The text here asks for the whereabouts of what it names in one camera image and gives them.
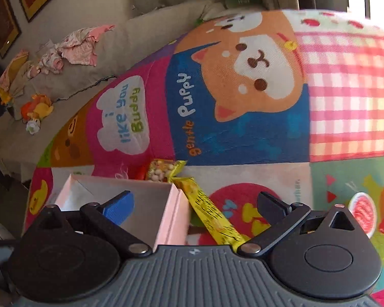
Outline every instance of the triangular cutout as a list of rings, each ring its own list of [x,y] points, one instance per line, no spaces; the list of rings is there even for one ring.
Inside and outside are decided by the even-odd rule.
[[[331,222],[330,227],[337,228],[337,229],[345,229],[347,231],[354,230],[352,223],[348,220],[346,214],[342,211],[339,211],[338,213],[336,213],[336,216]]]

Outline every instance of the open box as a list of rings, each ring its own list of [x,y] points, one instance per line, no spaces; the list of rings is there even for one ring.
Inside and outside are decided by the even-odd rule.
[[[62,211],[72,211],[89,202],[103,204],[125,190],[133,194],[134,206],[121,224],[123,229],[154,250],[158,245],[185,244],[190,206],[174,184],[70,175],[56,199],[49,201]]]

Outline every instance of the red triangle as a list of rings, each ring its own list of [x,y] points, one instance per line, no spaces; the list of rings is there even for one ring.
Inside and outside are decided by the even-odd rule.
[[[327,203],[332,203],[337,198],[336,194],[327,191]]]
[[[334,177],[332,177],[330,174],[326,174],[326,183],[328,186],[330,186],[335,181],[336,179]]]

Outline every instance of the gingham pattern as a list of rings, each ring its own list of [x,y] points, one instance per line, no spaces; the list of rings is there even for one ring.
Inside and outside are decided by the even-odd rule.
[[[310,161],[384,156],[384,38],[297,33],[310,94]]]

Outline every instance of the colorful mat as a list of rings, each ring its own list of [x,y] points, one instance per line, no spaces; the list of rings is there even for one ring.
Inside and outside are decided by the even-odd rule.
[[[183,174],[248,237],[268,227],[260,191],[319,210],[364,192],[384,267],[384,28],[319,10],[203,23],[60,130],[34,173],[26,226],[70,173],[134,178],[153,158],[187,160]],[[374,297],[384,305],[384,268]]]

